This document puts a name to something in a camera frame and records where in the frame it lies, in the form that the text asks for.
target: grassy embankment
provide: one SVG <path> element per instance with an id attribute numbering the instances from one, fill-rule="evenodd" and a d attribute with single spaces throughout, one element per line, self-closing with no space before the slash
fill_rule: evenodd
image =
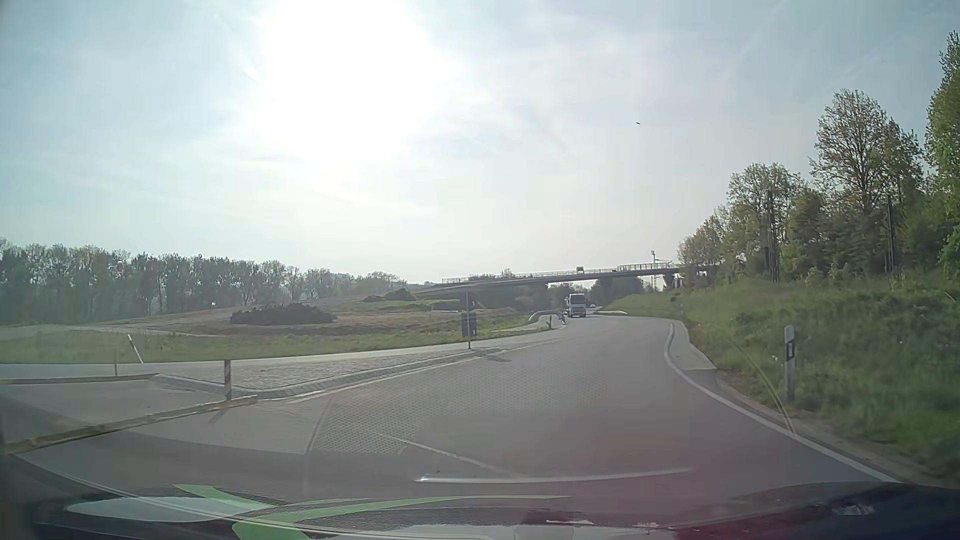
<path id="1" fill-rule="evenodd" d="M 501 311 L 495 316 L 486 317 L 481 312 L 477 339 L 503 337 L 503 334 L 492 331 L 525 324 L 527 316 L 515 311 Z M 417 331 L 360 335 L 197 336 L 134 333 L 133 340 L 146 362 L 323 355 L 466 341 L 461 336 L 459 321 L 433 324 Z M 61 331 L 0 343 L 0 363 L 112 363 L 114 360 L 119 363 L 138 361 L 124 333 Z"/>
<path id="2" fill-rule="evenodd" d="M 758 370 L 785 394 L 783 327 L 797 338 L 795 413 L 853 439 L 890 445 L 939 476 L 960 475 L 960 290 L 886 280 L 842 286 L 744 281 L 634 295 L 608 309 L 683 320 L 740 391 L 774 407 Z"/>

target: asphalt road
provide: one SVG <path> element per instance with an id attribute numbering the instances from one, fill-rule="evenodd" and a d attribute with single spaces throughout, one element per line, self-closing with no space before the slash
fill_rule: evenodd
<path id="1" fill-rule="evenodd" d="M 288 501 L 492 493 L 719 501 L 876 479 L 678 375 L 664 359 L 670 333 L 660 319 L 568 319 L 495 355 L 22 456 L 133 492 L 194 483 Z M 709 387 L 711 375 L 689 377 Z"/>

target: truck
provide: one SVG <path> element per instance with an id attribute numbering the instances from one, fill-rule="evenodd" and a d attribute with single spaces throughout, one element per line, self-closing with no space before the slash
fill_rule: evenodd
<path id="1" fill-rule="evenodd" d="M 571 317 L 587 316 L 587 295 L 582 292 L 575 292 L 566 295 L 564 300 L 564 310 Z"/>

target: field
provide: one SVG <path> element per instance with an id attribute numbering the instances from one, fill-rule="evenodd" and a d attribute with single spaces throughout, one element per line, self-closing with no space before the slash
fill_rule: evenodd
<path id="1" fill-rule="evenodd" d="M 783 327 L 797 338 L 794 414 L 884 445 L 932 474 L 960 474 L 960 306 L 927 282 L 842 286 L 743 281 L 634 295 L 609 309 L 683 320 L 690 338 L 744 393 L 785 394 Z M 767 386 L 767 379 L 772 388 Z"/>
<path id="2" fill-rule="evenodd" d="M 323 306 L 338 319 L 320 325 L 232 325 L 233 308 L 65 327 L 0 342 L 0 363 L 138 362 L 127 333 L 146 362 L 322 355 L 464 341 L 460 314 L 431 309 L 438 302 L 449 301 L 341 302 Z M 500 337 L 492 331 L 527 323 L 527 315 L 513 309 L 477 312 L 479 339 Z"/>

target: guardrail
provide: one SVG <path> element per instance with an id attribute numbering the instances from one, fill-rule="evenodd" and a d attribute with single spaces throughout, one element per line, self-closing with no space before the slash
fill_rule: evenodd
<path id="1" fill-rule="evenodd" d="M 644 262 L 642 264 L 621 264 L 616 268 L 587 268 L 584 270 L 559 270 L 556 272 L 533 272 L 530 274 L 511 274 L 507 276 L 466 276 L 464 278 L 443 278 L 440 283 L 467 283 L 496 280 L 523 280 L 526 278 L 556 278 L 558 276 L 579 276 L 582 274 L 615 274 L 617 272 L 632 272 L 637 270 L 660 270 L 661 268 L 675 268 L 672 261 Z"/>

